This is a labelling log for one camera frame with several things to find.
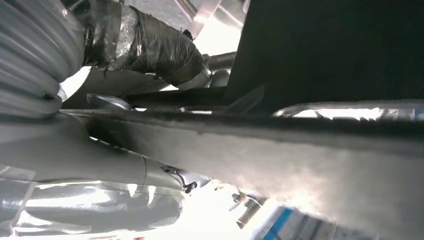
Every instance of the black metal surface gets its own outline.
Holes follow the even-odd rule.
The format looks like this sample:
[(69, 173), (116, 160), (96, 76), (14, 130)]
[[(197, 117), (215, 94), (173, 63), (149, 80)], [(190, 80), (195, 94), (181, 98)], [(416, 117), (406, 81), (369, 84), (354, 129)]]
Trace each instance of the black metal surface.
[(424, 236), (424, 125), (67, 111), (90, 134), (387, 239)]
[(225, 87), (194, 88), (128, 95), (124, 99), (135, 108), (221, 106)]
[(252, 0), (226, 98), (265, 85), (269, 113), (302, 103), (422, 99), (422, 4)]

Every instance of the gray metal surface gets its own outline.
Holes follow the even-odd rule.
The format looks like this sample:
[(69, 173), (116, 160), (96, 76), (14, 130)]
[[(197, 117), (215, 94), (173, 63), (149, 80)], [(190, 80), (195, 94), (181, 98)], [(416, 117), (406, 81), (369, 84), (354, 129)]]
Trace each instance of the gray metal surface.
[[(0, 213), (24, 211), (14, 222), (0, 218), (0, 237), (139, 232), (172, 224), (180, 215), (177, 180), (150, 159), (94, 142), (73, 117), (3, 117), (0, 134), (0, 166), (34, 173), (28, 181), (1, 170)], [(22, 181), (26, 194), (11, 191)]]
[(171, 166), (252, 189), (341, 226), (387, 239), (423, 239), (419, 124), (96, 114), (76, 115), (97, 119), (97, 133), (103, 128), (117, 139), (130, 138), (130, 149)]

